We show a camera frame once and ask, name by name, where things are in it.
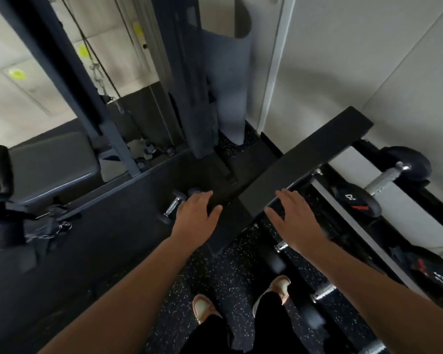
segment yellow sticker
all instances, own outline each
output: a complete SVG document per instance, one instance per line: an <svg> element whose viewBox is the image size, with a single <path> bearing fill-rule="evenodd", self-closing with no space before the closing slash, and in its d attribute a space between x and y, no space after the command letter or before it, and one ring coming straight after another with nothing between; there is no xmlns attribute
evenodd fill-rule
<svg viewBox="0 0 443 354"><path fill-rule="evenodd" d="M85 45L79 45L79 47L77 47L77 54L85 59L90 58L89 50Z"/></svg>
<svg viewBox="0 0 443 354"><path fill-rule="evenodd" d="M8 70L8 75L13 79L18 79L19 81L22 81L23 79L26 79L26 73L23 72L19 68L10 68Z"/></svg>
<svg viewBox="0 0 443 354"><path fill-rule="evenodd" d="M133 29L135 30L137 36L144 36L141 25L138 21L133 22Z"/></svg>

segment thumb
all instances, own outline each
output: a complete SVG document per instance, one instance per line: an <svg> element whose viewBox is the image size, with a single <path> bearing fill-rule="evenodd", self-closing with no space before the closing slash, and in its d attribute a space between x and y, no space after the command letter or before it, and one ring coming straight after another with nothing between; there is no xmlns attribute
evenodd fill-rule
<svg viewBox="0 0 443 354"><path fill-rule="evenodd" d="M270 207L265 207L264 212L266 213L267 218L274 225L275 229L278 233L281 232L281 229L284 227L284 220L274 211L274 209Z"/></svg>
<svg viewBox="0 0 443 354"><path fill-rule="evenodd" d="M210 227L213 228L213 230L217 226L218 219L220 218L220 214L222 213L222 210L223 210L223 206L218 205L212 210L212 213L208 217L208 224Z"/></svg>

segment leg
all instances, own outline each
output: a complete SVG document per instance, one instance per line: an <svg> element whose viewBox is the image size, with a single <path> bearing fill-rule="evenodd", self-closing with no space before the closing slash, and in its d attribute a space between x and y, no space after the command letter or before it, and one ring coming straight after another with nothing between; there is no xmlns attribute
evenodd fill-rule
<svg viewBox="0 0 443 354"><path fill-rule="evenodd" d="M180 354L229 353L231 332L210 299L196 295L192 307L200 325L190 334Z"/></svg>
<svg viewBox="0 0 443 354"><path fill-rule="evenodd" d="M283 289L276 283L281 277L284 276L276 278L269 287L270 291L259 300L254 318L253 352L307 354L308 351L295 334L290 317L283 306L288 294L286 285Z"/></svg>

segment seat cushion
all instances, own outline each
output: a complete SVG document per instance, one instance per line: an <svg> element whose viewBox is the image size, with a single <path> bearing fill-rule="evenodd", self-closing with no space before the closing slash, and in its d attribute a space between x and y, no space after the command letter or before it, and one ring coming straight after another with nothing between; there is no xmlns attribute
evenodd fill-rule
<svg viewBox="0 0 443 354"><path fill-rule="evenodd" d="M15 192L11 201L31 205L52 199L100 172L84 133L72 132L10 149Z"/></svg>

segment sneaker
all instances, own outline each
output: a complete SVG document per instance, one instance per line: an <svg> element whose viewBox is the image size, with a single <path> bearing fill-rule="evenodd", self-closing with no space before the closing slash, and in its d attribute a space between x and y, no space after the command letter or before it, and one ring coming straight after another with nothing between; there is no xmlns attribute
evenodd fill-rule
<svg viewBox="0 0 443 354"><path fill-rule="evenodd" d="M257 307L259 306L259 301L261 300L262 296L264 296L268 292L276 292L279 297L282 300L282 304L284 305L287 300L289 299L289 292L287 292L287 287L290 284L290 279L287 276L278 276L274 278L274 280L271 282L271 285L269 285L269 288L264 291L263 294L259 296L256 303L254 303L253 306L253 317L256 317L256 311Z"/></svg>
<svg viewBox="0 0 443 354"><path fill-rule="evenodd" d="M220 313L215 309L212 301L205 295L196 295L192 301L192 309L194 310L195 319L198 324L202 324L208 316L215 314L220 318L223 318Z"/></svg>

